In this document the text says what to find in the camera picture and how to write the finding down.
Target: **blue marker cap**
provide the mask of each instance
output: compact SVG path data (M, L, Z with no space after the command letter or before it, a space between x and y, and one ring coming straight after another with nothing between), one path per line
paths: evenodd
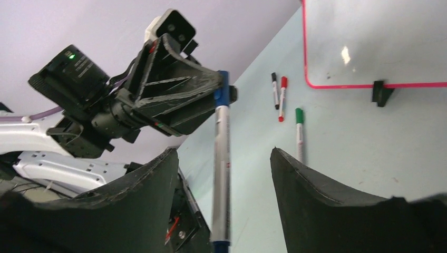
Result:
M219 71L222 75L222 87L214 91L216 107L225 105L230 106L230 80L228 71Z
M229 241L214 241L214 253L228 253L228 248L230 247Z

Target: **green marker cap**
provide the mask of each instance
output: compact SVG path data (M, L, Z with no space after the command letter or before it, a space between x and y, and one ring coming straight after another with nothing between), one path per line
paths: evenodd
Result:
M295 115L296 115L296 123L303 124L304 123L304 112L301 110L301 108L295 109Z

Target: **camera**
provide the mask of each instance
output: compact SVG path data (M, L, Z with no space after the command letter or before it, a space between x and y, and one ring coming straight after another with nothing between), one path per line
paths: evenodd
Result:
M213 93L222 76L191 55L196 30L170 9L153 31L157 37L113 78L70 45L29 79L64 109L64 118L47 134L71 155L97 158L113 150L111 139L133 143L145 126L168 136L191 134L214 113ZM230 102L236 100L230 86Z

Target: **whiteboard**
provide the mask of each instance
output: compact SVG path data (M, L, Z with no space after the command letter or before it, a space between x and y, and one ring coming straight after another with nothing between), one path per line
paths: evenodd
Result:
M447 86L446 0L303 0L302 10L309 86Z

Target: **whiteboard marker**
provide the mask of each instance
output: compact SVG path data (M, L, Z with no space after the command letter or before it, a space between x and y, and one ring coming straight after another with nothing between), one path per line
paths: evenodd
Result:
M284 102L286 99L287 77L281 78L281 96L279 97L279 118L280 122L284 121Z
M214 253L228 253L230 246L230 88L229 74L222 75L222 88L214 93L216 100L216 139L214 156L214 193L212 202L211 242Z
M275 109L279 109L279 100L278 100L278 84L276 82L276 73L273 72L271 74L271 82L273 84L273 100L275 101Z
M303 144L304 144L303 110L301 108L296 108L295 115L296 115L296 160L303 163Z

